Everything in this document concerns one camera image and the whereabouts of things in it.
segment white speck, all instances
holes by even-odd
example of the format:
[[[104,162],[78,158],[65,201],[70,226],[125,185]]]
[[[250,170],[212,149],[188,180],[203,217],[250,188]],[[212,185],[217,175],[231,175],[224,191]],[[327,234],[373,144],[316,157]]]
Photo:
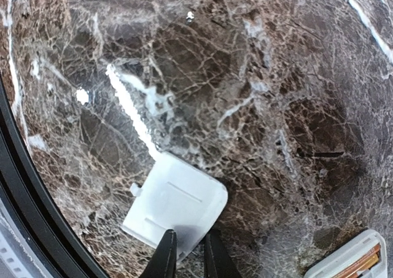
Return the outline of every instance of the white speck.
[[[187,18],[194,19],[195,18],[194,13],[192,13],[192,11],[188,11]]]
[[[393,50],[391,50],[389,45],[384,40],[382,40],[381,36],[376,31],[375,27],[372,25],[371,20],[363,11],[363,8],[361,8],[361,6],[359,5],[358,2],[356,2],[356,0],[348,0],[348,2],[349,5],[351,5],[352,8],[356,10],[357,14],[360,17],[360,20],[362,20],[362,23],[365,25],[365,27],[370,30],[371,35],[374,37],[375,41],[382,49],[382,52],[387,56],[389,61],[393,64]]]
[[[186,18],[187,23],[190,24],[193,21],[194,18],[195,18],[194,13],[192,13],[192,11],[189,11],[187,13],[187,18]]]
[[[47,146],[46,146],[43,138],[39,134],[34,135],[34,136],[29,136],[28,142],[29,142],[30,146],[41,149],[43,151],[47,150]]]
[[[318,172],[319,177],[325,177],[327,175],[327,170],[326,169],[321,169]]]
[[[31,70],[30,70],[30,75],[32,77],[35,77],[36,79],[40,80],[41,76],[39,75],[39,63],[38,63],[38,59],[35,58],[32,62],[31,62]]]
[[[48,83],[47,85],[48,85],[48,91],[52,91],[53,88],[54,88],[53,84],[52,83]]]
[[[76,99],[83,105],[89,102],[88,91],[79,88],[76,90]]]
[[[116,73],[114,65],[108,64],[106,69],[106,75],[111,80],[112,87],[116,90],[116,96],[119,99],[120,105],[124,108],[125,113],[132,119],[133,126],[138,133],[140,140],[145,143],[151,157],[157,160],[160,156],[160,152],[158,152],[157,148],[155,147],[147,126],[142,122],[129,92],[127,92],[127,89],[120,81],[119,74]],[[137,77],[134,76],[133,79],[133,85],[135,84],[139,87],[142,86],[142,82]]]

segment white plastic container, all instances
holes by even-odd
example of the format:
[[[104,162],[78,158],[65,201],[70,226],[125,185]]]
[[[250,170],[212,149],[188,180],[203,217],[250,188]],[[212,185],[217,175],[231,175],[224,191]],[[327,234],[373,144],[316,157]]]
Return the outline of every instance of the white plastic container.
[[[28,240],[17,231],[0,199],[0,277],[50,278],[44,265],[35,256]]]
[[[361,278],[387,278],[386,242],[375,230],[366,230],[360,233],[347,244],[312,267],[306,273],[305,278],[333,278],[359,261],[378,244],[381,246],[379,262],[370,270],[362,272]]]
[[[227,189],[216,179],[162,153],[142,188],[135,183],[136,199],[122,229],[157,248],[164,232],[177,234],[177,260],[183,260],[213,226],[227,200]]]

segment white plastic piece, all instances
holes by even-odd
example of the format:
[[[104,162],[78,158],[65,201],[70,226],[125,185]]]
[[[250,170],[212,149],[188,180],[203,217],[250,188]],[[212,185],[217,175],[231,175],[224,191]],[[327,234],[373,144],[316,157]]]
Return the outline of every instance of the white plastic piece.
[[[177,261],[183,260],[203,239],[228,201],[227,189],[216,179],[162,153],[137,196],[122,230],[157,248],[164,232],[177,234]]]
[[[361,278],[387,278],[385,239],[375,230],[366,230],[312,267],[305,278],[331,278],[358,261],[374,246],[380,244],[379,262]]]
[[[15,278],[31,277],[30,272],[25,268],[18,255],[15,253],[6,237],[0,231],[0,258],[8,267]]]

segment brown marble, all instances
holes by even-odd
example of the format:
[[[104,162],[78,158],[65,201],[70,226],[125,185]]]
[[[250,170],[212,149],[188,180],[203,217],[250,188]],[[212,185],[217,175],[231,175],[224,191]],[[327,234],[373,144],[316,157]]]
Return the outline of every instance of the brown marble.
[[[390,45],[393,0],[356,1]],[[244,277],[301,277],[365,228],[387,239],[393,273],[393,66],[350,2],[13,0],[0,36],[37,169],[111,277],[137,277],[152,254],[119,226],[154,160],[108,64],[158,149],[227,187],[217,226]],[[203,275],[200,248],[178,273]]]

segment black plastic edge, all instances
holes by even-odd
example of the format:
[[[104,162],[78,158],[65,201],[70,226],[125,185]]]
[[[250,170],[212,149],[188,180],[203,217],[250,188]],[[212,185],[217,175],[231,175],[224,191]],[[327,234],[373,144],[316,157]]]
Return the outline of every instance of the black plastic edge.
[[[1,76],[0,198],[21,235],[53,277],[109,277],[68,225],[36,171]]]

